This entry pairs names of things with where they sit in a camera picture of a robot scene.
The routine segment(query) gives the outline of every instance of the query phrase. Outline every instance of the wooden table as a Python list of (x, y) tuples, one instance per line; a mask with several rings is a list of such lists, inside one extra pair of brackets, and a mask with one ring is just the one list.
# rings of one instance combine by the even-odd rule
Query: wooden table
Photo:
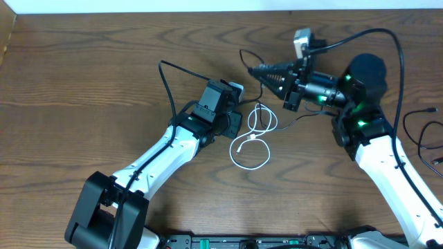
[[(443, 109), (441, 10), (20, 15), (0, 69), (0, 248), (71, 247), (63, 234), (87, 177), (127, 166), (165, 131), (171, 112), (160, 59), (241, 83), (252, 98), (258, 83), (238, 49), (254, 50), (269, 63), (287, 61), (294, 57), (294, 32), (304, 27), (330, 43), (366, 28), (392, 29), (406, 59), (403, 112)], [(359, 53), (385, 59), (389, 90), (382, 106), (392, 120), (399, 66), (388, 36), (370, 35), (321, 55), (318, 70), (340, 75)], [(164, 71), (177, 108), (200, 98), (204, 81)], [(306, 113), (281, 109), (268, 90), (263, 101), (282, 124)], [(442, 116), (410, 118), (414, 137), (431, 119)], [(195, 234), (298, 234), (370, 224), (401, 233), (374, 183), (336, 145), (331, 130), (329, 118), (318, 116), (266, 135), (272, 158), (254, 172), (234, 166), (230, 140), (217, 139), (156, 193), (148, 226)], [(431, 130), (429, 137), (441, 142), (441, 130)], [(443, 181), (421, 163), (402, 129), (399, 137), (443, 200)], [(245, 147), (242, 158), (253, 164), (265, 156), (262, 150)]]

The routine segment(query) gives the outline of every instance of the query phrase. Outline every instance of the wire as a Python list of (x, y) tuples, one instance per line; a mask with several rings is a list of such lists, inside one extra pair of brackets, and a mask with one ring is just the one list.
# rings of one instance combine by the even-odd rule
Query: wire
[[(261, 108), (265, 111), (269, 112), (269, 124), (267, 125), (266, 129), (256, 129), (257, 127), (257, 110), (259, 110), (259, 106), (261, 106)], [(251, 116), (254, 114), (254, 125), (251, 127), (250, 121), (251, 121)], [(272, 119), (275, 118), (275, 125), (273, 127), (271, 127), (271, 123), (272, 123)], [(242, 169), (246, 169), (246, 170), (256, 170), (261, 168), (263, 165), (265, 165), (269, 159), (271, 158), (271, 150), (269, 149), (269, 146), (266, 144), (266, 142), (264, 142), (262, 139), (259, 139), (257, 137), (264, 135), (267, 132), (273, 131), (275, 128), (277, 128), (278, 125), (278, 119), (277, 116), (274, 114), (274, 112), (272, 112), (268, 107), (266, 107), (263, 104), (255, 104), (255, 108), (254, 110), (252, 110), (252, 112), (249, 114), (248, 116), (248, 127), (250, 129), (250, 131), (246, 132), (243, 135), (240, 135), (238, 137), (236, 137), (232, 143), (230, 144), (229, 147), (229, 156), (230, 159), (233, 161), (233, 163), (235, 165), (237, 165), (238, 167), (242, 168)], [(232, 153), (232, 149), (233, 149), (233, 145), (234, 143), (239, 140), (240, 138), (243, 138), (244, 136), (248, 136), (247, 140), (243, 141), (240, 146), (237, 149), (237, 154), (240, 153), (240, 150), (242, 150), (242, 146), (243, 144), (245, 144), (246, 142), (253, 142), (253, 141), (258, 141), (264, 144), (264, 146), (266, 147), (266, 149), (268, 150), (268, 158), (263, 162), (260, 163), (258, 165), (256, 165), (255, 167), (245, 167), (243, 165), (241, 165), (240, 163), (238, 163), (234, 158), (233, 158), (233, 153)]]
[(330, 111), (324, 111), (323, 110), (323, 107), (325, 107), (325, 106), (323, 106), (323, 105), (319, 105), (319, 104), (317, 104), (318, 106), (320, 106), (320, 110), (319, 111), (316, 111), (316, 110), (311, 110), (311, 109), (309, 109), (308, 107), (307, 107), (307, 104), (308, 103), (311, 103), (310, 101), (305, 101), (305, 110), (306, 111), (310, 111), (310, 112), (312, 112), (312, 113), (316, 113), (316, 114), (321, 114), (321, 115), (327, 115), (327, 116), (331, 116), (331, 117), (336, 117), (337, 115), (335, 114), (335, 113), (332, 113), (332, 112), (330, 112)]
[[(261, 58), (259, 55), (257, 55), (256, 53), (254, 53), (254, 52), (252, 52), (252, 51), (250, 51), (250, 50), (243, 49), (243, 48), (242, 48), (242, 49), (239, 49), (240, 60), (242, 61), (243, 65), (248, 69), (248, 71), (251, 69), (251, 67), (248, 66), (248, 65), (246, 64), (246, 62), (244, 62), (244, 60), (243, 60), (243, 53), (242, 53), (242, 52), (246, 52), (246, 53), (249, 53), (249, 54), (251, 54), (251, 55), (254, 55), (258, 60), (260, 60), (260, 62), (261, 62), (262, 64), (264, 64), (264, 59), (262, 59), (262, 58)], [(243, 100), (243, 101), (241, 101), (241, 102), (237, 105), (237, 107), (242, 106), (243, 104), (251, 103), (251, 102), (258, 102), (259, 104), (261, 104), (261, 102), (259, 101), (259, 99), (260, 99), (262, 96), (263, 96), (263, 84), (260, 83), (260, 94), (258, 95), (258, 97), (254, 98), (254, 99), (251, 99), (251, 100)], [(262, 125), (263, 128), (266, 127), (266, 125), (263, 123), (263, 120), (262, 120), (262, 107), (261, 107), (261, 105), (260, 105), (260, 124)]]
[(430, 126), (431, 124), (432, 124), (432, 125), (433, 125), (433, 124), (435, 124), (435, 125), (440, 125), (440, 126), (443, 127), (443, 124), (442, 124), (441, 122), (438, 122), (438, 121), (430, 121), (430, 122), (427, 122), (427, 123), (423, 126), (423, 129), (422, 129), (422, 132), (420, 132), (420, 138), (419, 138), (419, 140), (418, 140), (418, 144), (417, 144), (417, 146), (418, 146), (418, 157), (420, 158), (420, 160), (422, 160), (422, 162), (423, 162), (426, 166), (428, 166), (430, 169), (432, 169), (432, 171), (434, 171), (438, 176), (443, 177), (443, 174), (441, 174), (440, 172), (438, 172), (438, 170), (436, 170), (434, 167), (432, 167), (428, 162), (426, 162), (426, 161), (422, 158), (421, 150), (423, 149), (423, 147), (422, 147), (422, 139), (423, 139), (423, 135), (424, 135), (424, 132), (426, 131), (426, 128), (428, 128), (428, 126)]
[(261, 62), (262, 64), (264, 64), (264, 60), (263, 60), (259, 55), (257, 55), (256, 53), (254, 53), (254, 52), (252, 52), (252, 51), (250, 51), (250, 50), (247, 50), (247, 49), (243, 49), (243, 48), (242, 48), (242, 49), (238, 50), (238, 52), (239, 52), (239, 54), (240, 54), (240, 59), (241, 59), (243, 65), (244, 65), (247, 69), (250, 69), (251, 67), (248, 66), (248, 65), (246, 64), (246, 62), (244, 62), (242, 52), (246, 52), (246, 53), (248, 53), (248, 54), (250, 54), (250, 55), (254, 55), (257, 59), (260, 60), (260, 62)]
[(355, 35), (352, 35), (342, 41), (339, 41), (335, 44), (331, 44), (329, 46), (325, 46), (322, 48), (315, 48), (313, 50), (311, 50), (311, 54), (314, 55), (316, 53), (321, 53), (321, 52), (325, 52), (331, 48), (335, 48), (337, 46), (340, 46), (342, 44), (345, 44), (347, 42), (352, 41), (353, 39), (356, 39), (358, 37), (362, 37), (364, 35), (370, 34), (370, 33), (385, 33), (388, 34), (392, 37), (395, 46), (397, 47), (397, 52), (399, 54), (399, 63), (400, 63), (400, 84), (399, 84), (399, 100), (397, 103), (397, 110), (396, 110), (396, 114), (395, 114), (395, 119), (394, 119), (394, 125), (392, 126), (392, 134), (391, 134), (391, 138), (392, 138), (392, 151), (395, 157), (395, 160), (398, 164), (398, 168), (400, 168), (404, 178), (408, 181), (410, 187), (414, 190), (414, 192), (416, 193), (416, 195), (419, 197), (419, 199), (422, 201), (422, 203), (426, 206), (426, 208), (428, 209), (428, 211), (431, 213), (432, 217), (434, 217), (434, 219), (437, 221), (438, 225), (443, 228), (443, 221), (442, 219), (438, 216), (437, 212), (435, 212), (435, 210), (431, 207), (431, 205), (429, 204), (429, 202), (426, 200), (426, 198), (424, 198), (423, 194), (418, 190), (417, 186), (414, 184), (414, 182), (412, 181), (412, 179), (410, 178), (410, 176), (408, 175), (408, 172), (406, 172), (406, 170), (404, 169), (404, 165), (405, 163), (403, 163), (400, 160), (400, 156), (399, 153), (397, 151), (397, 130), (398, 130), (398, 126), (399, 126), (399, 119), (400, 119), (400, 112), (401, 112), (401, 103), (403, 101), (403, 92), (404, 92), (404, 56), (403, 56), (403, 50), (401, 49), (401, 45), (400, 42), (397, 38), (397, 36), (394, 34), (393, 31), (388, 30), (386, 28), (372, 28), (372, 29), (368, 29), (368, 30), (364, 30), (362, 32), (359, 32)]
[(182, 109), (181, 109), (181, 113), (187, 111), (189, 108), (191, 108), (191, 106), (193, 106), (194, 104), (198, 104), (199, 102), (196, 100), (191, 100), (189, 101)]
[(221, 135), (223, 135), (223, 133), (224, 133), (225, 131), (227, 131), (228, 128), (230, 127), (230, 117), (229, 117), (229, 114), (227, 114), (227, 113), (225, 113), (225, 114), (226, 114), (226, 118), (227, 118), (227, 120), (228, 120), (228, 124), (227, 124), (226, 127), (223, 129), (223, 131), (220, 131), (219, 133), (215, 134), (216, 136), (221, 136)]
[(181, 66), (177, 66), (176, 64), (172, 64), (172, 63), (167, 62), (167, 61), (164, 61), (164, 60), (161, 60), (160, 63), (166, 64), (166, 65), (171, 66), (171, 67), (173, 67), (173, 68), (177, 68), (177, 69), (179, 69), (179, 70), (181, 70), (181, 71), (183, 71), (183, 72), (185, 72), (185, 73), (189, 73), (190, 75), (193, 75), (193, 76), (195, 76), (195, 77), (199, 77), (199, 78), (201, 78), (201, 79), (203, 79), (203, 80), (210, 80), (210, 78), (208, 78), (208, 77), (206, 77), (206, 76), (202, 76), (202, 75), (200, 75), (200, 74), (198, 74), (198, 73), (191, 72), (191, 71), (189, 71), (189, 70), (186, 69), (186, 68), (182, 68)]
[(289, 127), (291, 127), (293, 124), (295, 124), (297, 121), (299, 121), (302, 118), (312, 117), (312, 116), (317, 116), (317, 115), (318, 115), (318, 113), (301, 115), (300, 117), (297, 117), (296, 119), (292, 120), (292, 122), (289, 123), (287, 126), (285, 126), (283, 128), (277, 128), (277, 129), (275, 129), (275, 131), (284, 131), (285, 129), (288, 129)]
[[(167, 64), (168, 66), (172, 66), (174, 68), (177, 68), (185, 73), (189, 73), (195, 77), (199, 77), (201, 79), (204, 80), (209, 80), (209, 78), (204, 77), (202, 75), (193, 73), (187, 69), (184, 69), (180, 66), (174, 65), (170, 62), (161, 60), (159, 62), (159, 73), (161, 76), (161, 80), (163, 81), (163, 84), (165, 85), (165, 89), (166, 92), (168, 93), (168, 97), (169, 97), (169, 101), (171, 104), (171, 110), (172, 110), (172, 135), (171, 135), (171, 139), (169, 139), (169, 141), (162, 147), (160, 148), (154, 155), (152, 155), (148, 160), (146, 160), (133, 174), (132, 177), (129, 179), (128, 183), (126, 184), (125, 189), (123, 190), (123, 193), (120, 197), (120, 200), (118, 202), (118, 208), (117, 208), (117, 213), (116, 213), (116, 217), (115, 217), (115, 221), (114, 221), (114, 225), (112, 227), (112, 231), (111, 231), (111, 236), (109, 238), (109, 247), (108, 249), (114, 249), (114, 244), (115, 244), (115, 240), (116, 240), (116, 235), (117, 235), (117, 228), (118, 228), (118, 223), (120, 221), (120, 217), (122, 216), (122, 209), (123, 209), (123, 204), (126, 201), (127, 195), (129, 193), (129, 189), (131, 188), (132, 183), (137, 179), (138, 175), (140, 175), (140, 173), (146, 168), (147, 165), (149, 165), (157, 156), (159, 156), (162, 152), (164, 152), (174, 141), (175, 139), (175, 133), (177, 130), (177, 114), (175, 112), (175, 105), (174, 105), (174, 99), (172, 98), (172, 94), (171, 94), (171, 90), (169, 89), (168, 86), (168, 82), (165, 79), (165, 75), (163, 74), (163, 70), (161, 69), (161, 65), (162, 64)], [(190, 106), (192, 106), (191, 104), (187, 104), (185, 107), (188, 108)]]
[[(410, 134), (409, 134), (409, 132), (408, 132), (408, 130), (407, 130), (407, 128), (406, 128), (406, 118), (407, 118), (410, 114), (414, 114), (414, 113), (433, 113), (433, 112), (436, 112), (436, 111), (438, 111), (437, 108), (435, 108), (435, 107), (430, 107), (430, 108), (426, 108), (426, 109), (423, 109), (423, 110), (410, 111), (410, 112), (408, 112), (407, 114), (405, 114), (405, 115), (403, 116), (403, 129), (404, 129), (404, 132), (406, 133), (406, 135), (408, 136), (408, 138), (409, 138), (413, 143), (415, 143), (415, 145), (418, 146), (418, 142), (415, 141), (414, 138), (412, 138), (412, 137), (410, 136)], [(439, 148), (443, 148), (443, 145), (435, 146), (435, 147), (425, 147), (425, 146), (421, 146), (421, 148), (422, 148), (422, 149), (439, 149)]]

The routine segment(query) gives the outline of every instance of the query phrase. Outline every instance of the white cable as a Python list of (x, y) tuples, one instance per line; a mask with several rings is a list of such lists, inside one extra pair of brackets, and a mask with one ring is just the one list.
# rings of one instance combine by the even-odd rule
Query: white cable
[[(269, 113), (269, 122), (268, 122), (268, 127), (266, 129), (256, 129), (256, 127), (257, 127), (257, 111), (260, 110), (260, 105), (261, 105), (261, 108), (262, 108), (263, 111), (267, 111)], [(250, 122), (252, 114), (254, 114), (254, 125), (253, 125), (253, 127), (251, 127), (251, 122)], [(273, 118), (275, 118), (275, 125), (271, 128), (271, 123), (272, 123), (272, 119)], [(277, 128), (277, 125), (278, 125), (278, 119), (277, 119), (277, 116), (274, 114), (274, 112), (272, 112), (268, 107), (264, 106), (263, 104), (255, 104), (254, 110), (252, 110), (252, 112), (248, 116), (248, 127), (249, 127), (250, 131), (246, 132), (243, 135), (240, 135), (240, 136), (236, 137), (232, 141), (232, 143), (230, 144), (229, 156), (230, 156), (230, 159), (233, 161), (233, 163), (235, 165), (237, 165), (238, 167), (241, 167), (242, 169), (246, 169), (246, 170), (256, 170), (256, 169), (261, 168), (263, 165), (265, 165), (269, 161), (269, 159), (271, 158), (271, 150), (269, 149), (269, 146), (266, 144), (266, 142), (264, 142), (262, 139), (259, 139), (257, 137), (259, 137), (261, 135), (264, 135), (266, 132), (273, 131), (275, 128)], [(246, 142), (253, 142), (253, 141), (262, 142), (264, 144), (264, 146), (266, 146), (266, 149), (268, 150), (268, 158), (263, 163), (259, 164), (257, 167), (252, 167), (252, 168), (251, 167), (245, 167), (245, 166), (240, 165), (239, 163), (237, 163), (234, 160), (234, 158), (233, 158), (233, 152), (232, 152), (233, 144), (234, 144), (235, 141), (237, 141), (238, 139), (240, 139), (240, 138), (242, 138), (244, 136), (247, 136), (247, 140), (243, 141), (240, 144), (240, 146), (237, 149), (237, 154), (240, 153), (240, 150), (242, 150), (242, 146), (243, 146), (244, 143), (246, 143)]]

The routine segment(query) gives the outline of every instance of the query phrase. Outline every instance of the green led light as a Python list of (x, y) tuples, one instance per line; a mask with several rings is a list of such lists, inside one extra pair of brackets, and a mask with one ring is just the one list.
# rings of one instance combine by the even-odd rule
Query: green led light
[(363, 125), (366, 125), (367, 123), (360, 120), (357, 124), (359, 124), (359, 126), (362, 127)]

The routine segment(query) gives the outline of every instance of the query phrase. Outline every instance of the black bracket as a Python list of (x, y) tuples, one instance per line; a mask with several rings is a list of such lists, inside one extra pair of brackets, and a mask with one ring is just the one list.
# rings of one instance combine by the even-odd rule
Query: black bracket
[[(112, 177), (92, 174), (83, 186), (64, 239), (77, 248), (107, 249), (114, 216), (100, 209), (118, 202), (123, 189)], [(137, 248), (143, 233), (149, 201), (140, 193), (130, 193), (123, 204), (116, 233), (117, 249)]]

